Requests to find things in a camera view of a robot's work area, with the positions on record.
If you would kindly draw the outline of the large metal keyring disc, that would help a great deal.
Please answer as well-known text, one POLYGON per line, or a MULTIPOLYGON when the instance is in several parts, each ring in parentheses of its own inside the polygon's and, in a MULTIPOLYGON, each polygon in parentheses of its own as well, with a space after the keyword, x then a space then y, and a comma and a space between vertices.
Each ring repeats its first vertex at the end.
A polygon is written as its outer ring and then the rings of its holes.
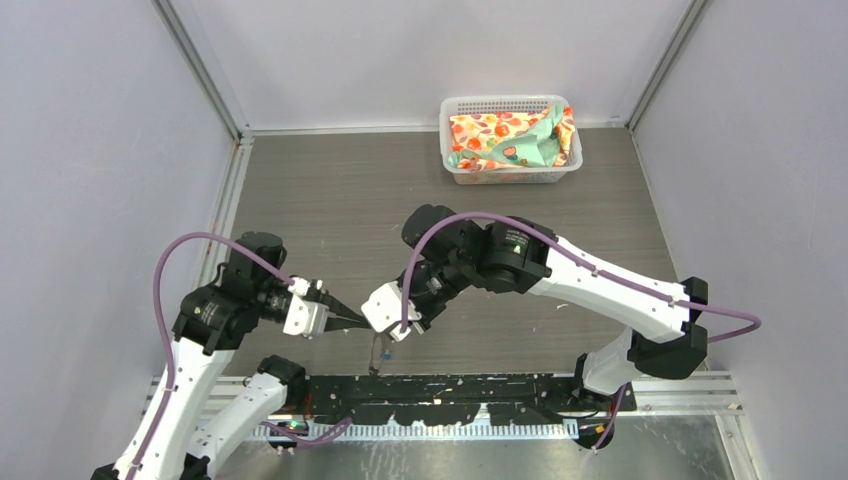
POLYGON ((385 361, 381 358, 381 353, 389 351, 392 354, 393 341, 386 333, 375 333, 372 339, 370 349, 370 359, 368 364, 368 375, 378 376, 385 361))

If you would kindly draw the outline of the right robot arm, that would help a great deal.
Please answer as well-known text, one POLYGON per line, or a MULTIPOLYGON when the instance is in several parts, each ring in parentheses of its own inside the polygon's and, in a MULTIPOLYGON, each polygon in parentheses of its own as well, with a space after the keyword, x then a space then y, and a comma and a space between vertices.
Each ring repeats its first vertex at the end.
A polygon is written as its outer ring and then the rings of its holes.
POLYGON ((443 205, 418 207, 402 239, 413 248, 414 263, 395 283, 400 310, 389 316, 395 341, 427 330, 447 302, 470 287, 576 304, 625 328, 577 360, 571 397, 589 411, 642 375, 686 379, 707 356, 707 330, 684 305, 706 301, 702 280, 655 280, 589 255, 526 219, 493 215, 480 226, 443 205))

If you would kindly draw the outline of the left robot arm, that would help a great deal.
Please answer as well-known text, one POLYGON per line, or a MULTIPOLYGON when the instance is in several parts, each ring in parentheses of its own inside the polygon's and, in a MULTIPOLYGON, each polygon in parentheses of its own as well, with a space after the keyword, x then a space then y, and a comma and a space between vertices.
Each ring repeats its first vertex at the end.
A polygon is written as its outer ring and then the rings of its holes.
POLYGON ((262 320, 286 335, 312 339, 326 332, 366 329, 366 319, 337 300, 320 280, 290 277, 281 267, 280 237, 248 232, 232 241, 202 232, 170 244, 154 272, 154 313, 166 365, 140 426, 123 454, 97 468, 95 479, 214 479, 237 448, 271 414, 298 412, 308 397, 303 366, 278 355, 264 358, 244 389, 209 422, 202 412, 244 338, 262 320), (167 328, 161 277, 182 243, 202 238, 226 245, 215 278, 187 294, 167 328))

